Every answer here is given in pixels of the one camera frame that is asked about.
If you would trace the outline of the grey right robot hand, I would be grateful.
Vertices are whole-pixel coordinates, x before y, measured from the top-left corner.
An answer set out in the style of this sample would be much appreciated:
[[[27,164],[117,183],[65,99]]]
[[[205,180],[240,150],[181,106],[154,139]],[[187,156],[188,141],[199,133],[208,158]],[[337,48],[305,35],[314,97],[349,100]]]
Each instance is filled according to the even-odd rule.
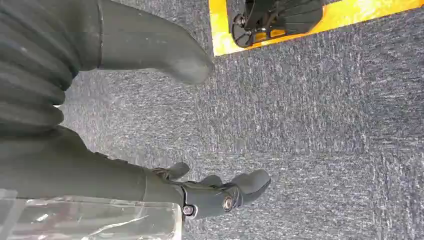
[[[0,187],[26,199],[84,196],[175,203],[194,219],[257,200],[271,178],[259,169],[228,183],[178,182],[189,167],[144,168],[90,151],[61,123],[59,106],[79,72],[156,69],[187,84],[214,65],[182,27],[111,0],[0,3]]]

